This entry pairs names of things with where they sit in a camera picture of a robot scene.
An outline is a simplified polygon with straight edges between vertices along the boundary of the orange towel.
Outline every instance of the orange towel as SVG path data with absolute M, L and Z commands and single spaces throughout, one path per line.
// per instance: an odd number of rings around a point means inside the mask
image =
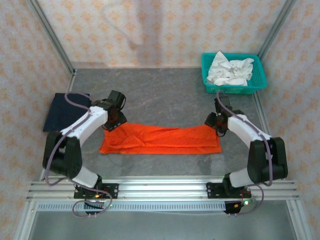
M 216 130 L 206 126 L 160 127 L 125 123 L 105 130 L 102 154 L 214 154 L 221 146 Z

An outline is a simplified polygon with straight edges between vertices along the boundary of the teal basket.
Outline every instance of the teal basket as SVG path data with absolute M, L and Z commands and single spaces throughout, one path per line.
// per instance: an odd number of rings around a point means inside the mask
M 216 93 L 218 90 L 222 90 L 226 94 L 254 94 L 259 89 L 267 87 L 267 79 L 262 67 L 261 61 L 258 56 L 252 54 L 241 54 L 241 53 L 224 53 L 225 57 L 231 60 L 245 60 L 251 58 L 254 60 L 252 77 L 247 81 L 248 86 L 236 86 L 236 85 L 214 85 L 207 83 L 207 77 L 209 68 L 216 56 L 216 53 L 204 53 L 201 58 L 201 70 L 203 83 L 207 93 Z

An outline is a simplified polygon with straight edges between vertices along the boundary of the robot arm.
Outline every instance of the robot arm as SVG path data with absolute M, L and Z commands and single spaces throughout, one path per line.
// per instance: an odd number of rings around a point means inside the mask
M 88 188 L 100 189 L 102 178 L 83 165 L 81 146 L 100 126 L 103 126 L 103 128 L 108 131 L 112 131 L 127 121 L 121 112 L 125 98 L 122 93 L 111 91 L 107 99 L 93 102 L 90 107 L 90 112 L 86 112 L 75 123 L 60 132 L 50 132 L 45 143 L 42 162 L 43 167 L 47 167 L 49 156 L 55 145 L 59 139 L 65 136 L 65 139 L 54 154 L 50 170 L 56 174 L 66 176 L 74 182 Z M 88 114 L 90 114 L 90 117 L 82 125 L 70 132 L 70 130 L 74 129 Z
M 285 143 L 280 137 L 272 138 L 255 127 L 240 110 L 232 110 L 228 97 L 220 98 L 233 114 L 223 109 L 218 99 L 214 100 L 216 113 L 211 113 L 205 124 L 216 129 L 217 134 L 224 136 L 227 130 L 234 132 L 249 148 L 247 167 L 225 175 L 223 183 L 226 192 L 231 188 L 239 188 L 270 180 L 269 158 L 266 153 L 270 149 L 273 180 L 286 178 L 288 175 Z

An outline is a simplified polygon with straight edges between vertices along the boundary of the dark blue cloth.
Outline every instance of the dark blue cloth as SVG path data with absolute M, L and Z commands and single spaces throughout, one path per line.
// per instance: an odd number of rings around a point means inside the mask
M 85 96 L 71 93 L 68 94 L 68 98 L 76 104 L 81 104 L 88 108 L 91 106 L 91 100 Z M 87 110 L 68 103 L 65 100 L 64 93 L 56 93 L 46 116 L 43 131 L 51 132 L 65 129 L 76 122 L 86 112 Z

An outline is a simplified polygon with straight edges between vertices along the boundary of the gray mat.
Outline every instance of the gray mat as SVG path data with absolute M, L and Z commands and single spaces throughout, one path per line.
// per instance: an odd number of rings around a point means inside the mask
M 104 99 L 111 90 L 126 96 L 123 113 L 128 122 L 164 127 L 204 124 L 215 111 L 215 94 L 206 93 L 199 68 L 79 69 L 73 91 Z M 229 95 L 233 109 L 242 110 L 261 127 L 252 95 Z M 247 165 L 248 148 L 232 132 L 220 139 L 222 153 L 151 155 L 99 153 L 104 138 L 97 129 L 83 144 L 83 163 L 103 177 L 213 175 L 240 170 Z

